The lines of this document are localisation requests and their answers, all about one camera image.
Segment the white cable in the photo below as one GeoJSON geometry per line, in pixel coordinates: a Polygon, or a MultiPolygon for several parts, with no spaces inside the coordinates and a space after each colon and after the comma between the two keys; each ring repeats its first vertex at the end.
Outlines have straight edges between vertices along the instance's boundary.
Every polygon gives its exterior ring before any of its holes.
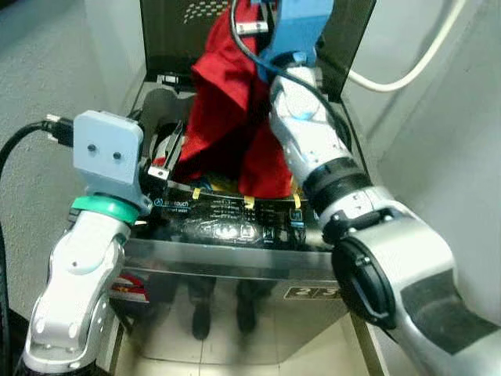
{"type": "Polygon", "coordinates": [[[353,70],[350,70],[348,73],[348,78],[353,82],[363,86],[368,90],[372,90],[374,92],[394,92],[395,90],[399,90],[404,86],[410,84],[414,79],[420,75],[420,73],[424,70],[424,68],[430,63],[431,59],[435,53],[440,49],[445,38],[451,31],[452,26],[456,22],[458,16],[463,10],[464,5],[466,4],[466,0],[456,0],[456,4],[452,7],[451,13],[447,16],[442,28],[438,32],[435,40],[431,43],[430,48],[426,51],[426,53],[421,58],[420,62],[404,77],[398,81],[392,82],[391,84],[378,84],[376,82],[372,82],[368,78],[363,77],[362,75],[356,73],[353,70]]]}

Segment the cable connector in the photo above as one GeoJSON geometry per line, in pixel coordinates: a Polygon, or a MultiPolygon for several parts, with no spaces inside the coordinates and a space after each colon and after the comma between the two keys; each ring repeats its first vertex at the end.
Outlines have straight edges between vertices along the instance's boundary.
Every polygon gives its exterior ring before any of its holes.
{"type": "Polygon", "coordinates": [[[49,138],[59,145],[73,147],[73,121],[65,117],[48,114],[45,117],[45,131],[49,138]]]}

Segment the red cloth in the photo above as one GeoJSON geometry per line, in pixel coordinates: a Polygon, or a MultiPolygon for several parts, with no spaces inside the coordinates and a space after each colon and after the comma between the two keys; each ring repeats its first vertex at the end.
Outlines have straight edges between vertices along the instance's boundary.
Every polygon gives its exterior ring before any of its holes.
{"type": "MultiPolygon", "coordinates": [[[[239,2],[236,18],[254,21],[258,11],[250,1],[239,2]]],[[[244,42],[256,52],[254,38],[244,42]]],[[[193,66],[197,96],[176,179],[188,182],[217,172],[238,179],[247,196],[289,196],[291,174],[269,127],[269,87],[233,42],[228,9],[212,27],[205,49],[193,66]]]]}

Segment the floor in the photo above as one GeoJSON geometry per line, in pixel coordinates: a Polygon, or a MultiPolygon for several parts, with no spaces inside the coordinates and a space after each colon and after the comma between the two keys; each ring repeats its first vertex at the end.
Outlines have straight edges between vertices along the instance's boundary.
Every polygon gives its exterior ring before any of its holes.
{"type": "Polygon", "coordinates": [[[119,376],[368,376],[348,315],[315,337],[289,359],[276,365],[213,365],[152,360],[140,356],[122,338],[115,374],[119,376]]]}

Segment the open lid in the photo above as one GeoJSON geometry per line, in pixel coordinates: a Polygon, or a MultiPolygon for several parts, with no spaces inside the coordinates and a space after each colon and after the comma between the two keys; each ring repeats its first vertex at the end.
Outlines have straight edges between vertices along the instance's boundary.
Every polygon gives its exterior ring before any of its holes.
{"type": "MultiPolygon", "coordinates": [[[[331,100],[341,94],[376,0],[336,0],[323,34],[319,60],[323,90],[331,100]]],[[[146,80],[158,75],[189,77],[191,66],[204,53],[216,18],[228,0],[141,0],[146,54],[146,80]]]]}

